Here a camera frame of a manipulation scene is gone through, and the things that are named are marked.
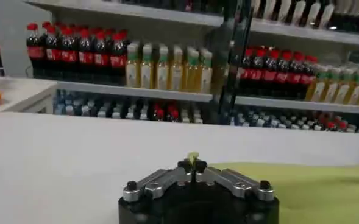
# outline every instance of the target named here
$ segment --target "white wall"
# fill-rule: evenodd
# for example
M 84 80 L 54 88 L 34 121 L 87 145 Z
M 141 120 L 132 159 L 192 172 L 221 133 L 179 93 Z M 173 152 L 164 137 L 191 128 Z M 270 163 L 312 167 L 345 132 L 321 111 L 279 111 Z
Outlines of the white wall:
M 0 49 L 6 75 L 25 76 L 26 68 L 31 65 L 26 52 L 26 25 L 41 24 L 50 18 L 49 12 L 22 0 L 0 0 Z

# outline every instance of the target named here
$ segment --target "table surface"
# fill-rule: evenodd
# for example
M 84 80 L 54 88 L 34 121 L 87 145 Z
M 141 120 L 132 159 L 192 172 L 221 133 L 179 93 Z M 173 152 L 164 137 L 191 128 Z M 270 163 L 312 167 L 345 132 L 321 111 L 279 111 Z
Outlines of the table surface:
M 0 224 L 118 223 L 125 183 L 190 151 L 210 163 L 354 165 L 359 134 L 0 113 Z

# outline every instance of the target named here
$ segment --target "green cloth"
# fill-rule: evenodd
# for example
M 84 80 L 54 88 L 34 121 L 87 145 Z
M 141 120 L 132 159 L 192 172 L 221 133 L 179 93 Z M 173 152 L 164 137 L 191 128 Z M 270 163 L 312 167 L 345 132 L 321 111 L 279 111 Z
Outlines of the green cloth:
M 359 224 L 359 166 L 212 164 L 268 180 L 280 200 L 281 224 Z

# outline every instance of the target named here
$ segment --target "screw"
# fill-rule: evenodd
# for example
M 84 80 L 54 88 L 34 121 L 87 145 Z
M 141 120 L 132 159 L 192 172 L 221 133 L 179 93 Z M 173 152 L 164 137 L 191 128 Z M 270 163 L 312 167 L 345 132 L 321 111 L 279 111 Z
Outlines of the screw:
M 136 181 L 129 181 L 128 183 L 126 183 L 126 189 L 128 189 L 129 191 L 136 190 L 137 189 Z

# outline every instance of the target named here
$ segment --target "store shelf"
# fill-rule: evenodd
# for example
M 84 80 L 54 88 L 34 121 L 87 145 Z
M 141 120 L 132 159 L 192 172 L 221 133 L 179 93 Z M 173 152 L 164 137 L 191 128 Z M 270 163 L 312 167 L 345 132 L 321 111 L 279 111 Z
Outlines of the store shelf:
M 172 99 L 192 102 L 209 102 L 211 94 L 185 93 L 159 89 L 129 88 L 120 86 L 98 85 L 77 82 L 58 82 L 57 89 L 91 93 L 113 94 L 122 96 L 137 96 L 157 99 Z
M 24 2 L 46 10 L 50 9 L 51 7 L 60 7 L 66 9 L 88 10 L 93 12 L 137 16 L 213 27 L 218 27 L 223 22 L 223 19 L 220 16 L 156 9 L 139 5 L 104 2 L 101 0 L 24 0 Z M 251 31 L 359 46 L 359 35 L 357 34 L 287 26 L 284 24 L 263 21 L 260 19 L 252 20 Z
M 293 100 L 264 99 L 256 97 L 237 97 L 236 105 L 250 105 L 259 107 L 290 108 L 298 110 L 332 111 L 340 113 L 359 114 L 359 106 L 331 103 L 301 102 Z

